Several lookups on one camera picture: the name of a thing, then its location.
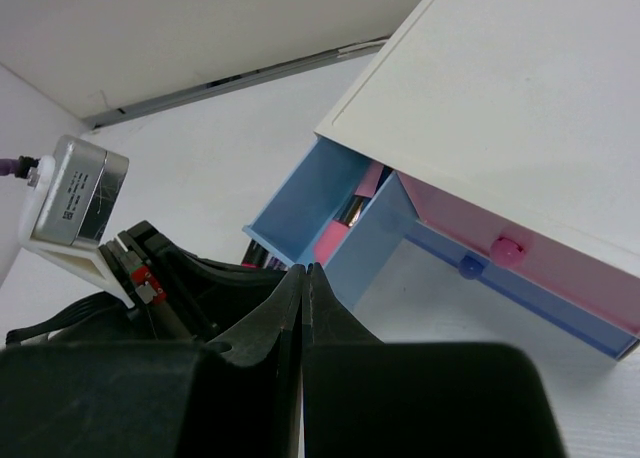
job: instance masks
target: pink knob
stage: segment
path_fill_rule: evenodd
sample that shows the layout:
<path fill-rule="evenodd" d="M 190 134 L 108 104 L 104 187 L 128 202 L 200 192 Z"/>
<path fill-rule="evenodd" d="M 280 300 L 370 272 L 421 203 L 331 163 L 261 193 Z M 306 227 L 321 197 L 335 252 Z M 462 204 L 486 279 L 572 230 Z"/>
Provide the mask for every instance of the pink knob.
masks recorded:
<path fill-rule="evenodd" d="M 491 261 L 502 268 L 515 268 L 524 261 L 525 251 L 508 238 L 498 238 L 489 251 Z"/>

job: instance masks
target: blue drawer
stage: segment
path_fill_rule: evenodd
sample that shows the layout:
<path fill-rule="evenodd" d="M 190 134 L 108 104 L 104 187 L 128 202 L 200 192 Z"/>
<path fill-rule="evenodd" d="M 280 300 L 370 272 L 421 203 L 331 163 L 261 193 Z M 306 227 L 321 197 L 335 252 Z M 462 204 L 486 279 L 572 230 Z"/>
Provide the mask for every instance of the blue drawer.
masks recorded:
<path fill-rule="evenodd" d="M 314 244 L 369 164 L 367 157 L 320 138 L 255 221 L 245 227 L 246 233 L 289 266 L 313 262 Z M 325 265 L 345 306 L 353 309 L 403 240 L 455 267 L 464 257 L 472 257 L 485 266 L 478 278 L 481 283 L 613 358 L 622 358 L 637 344 L 634 336 L 429 229 L 419 221 L 395 173 Z"/>

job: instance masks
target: drawer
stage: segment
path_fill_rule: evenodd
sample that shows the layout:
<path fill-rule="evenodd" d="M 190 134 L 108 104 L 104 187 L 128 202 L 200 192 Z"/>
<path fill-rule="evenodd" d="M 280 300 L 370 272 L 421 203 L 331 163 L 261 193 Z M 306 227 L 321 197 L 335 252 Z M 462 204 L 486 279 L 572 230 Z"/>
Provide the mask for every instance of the drawer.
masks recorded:
<path fill-rule="evenodd" d="M 245 227 L 246 233 L 288 265 L 313 262 L 314 245 L 370 163 L 369 158 L 353 150 L 319 138 L 259 216 Z M 442 226 L 433 226 L 431 221 L 425 224 L 414 206 L 422 202 L 412 203 L 405 190 L 407 183 L 405 176 L 394 172 L 325 264 L 331 285 L 347 308 L 354 309 L 398 245 L 408 240 L 454 267 L 473 260 L 483 268 L 476 277 L 482 285 L 613 358 L 620 359 L 637 344 L 633 334 L 519 273 L 495 266 L 481 247 L 452 239 Z M 424 197 L 437 195 L 420 186 L 412 189 L 411 183 L 407 188 L 412 193 L 418 189 Z M 428 200 L 424 203 L 440 225 L 447 222 L 446 207 Z"/>
<path fill-rule="evenodd" d="M 420 220 L 483 258 L 508 239 L 522 249 L 509 269 L 532 283 L 638 336 L 640 280 L 410 176 L 400 179 Z"/>

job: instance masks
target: pink drawer front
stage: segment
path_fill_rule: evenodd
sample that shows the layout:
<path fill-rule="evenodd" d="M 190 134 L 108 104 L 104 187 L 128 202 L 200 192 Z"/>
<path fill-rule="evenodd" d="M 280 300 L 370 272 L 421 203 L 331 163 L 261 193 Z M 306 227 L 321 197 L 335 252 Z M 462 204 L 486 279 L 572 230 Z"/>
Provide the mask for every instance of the pink drawer front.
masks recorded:
<path fill-rule="evenodd" d="M 494 245 L 497 240 L 503 240 L 500 245 L 517 244 L 521 260 L 516 257 L 509 265 L 507 256 L 505 261 L 514 273 L 631 334 L 640 335 L 638 278 L 415 178 L 400 174 L 400 179 L 421 220 L 431 228 L 496 264 L 504 259 L 496 255 L 500 252 Z"/>

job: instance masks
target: purple cable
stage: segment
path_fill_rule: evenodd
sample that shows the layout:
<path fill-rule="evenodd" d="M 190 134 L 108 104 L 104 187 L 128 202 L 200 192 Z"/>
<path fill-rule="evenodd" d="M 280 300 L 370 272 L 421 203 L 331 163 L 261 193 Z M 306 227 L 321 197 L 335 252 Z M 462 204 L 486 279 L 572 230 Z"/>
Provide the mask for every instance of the purple cable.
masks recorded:
<path fill-rule="evenodd" d="M 19 166 L 19 160 L 0 159 L 0 176 L 13 175 Z"/>

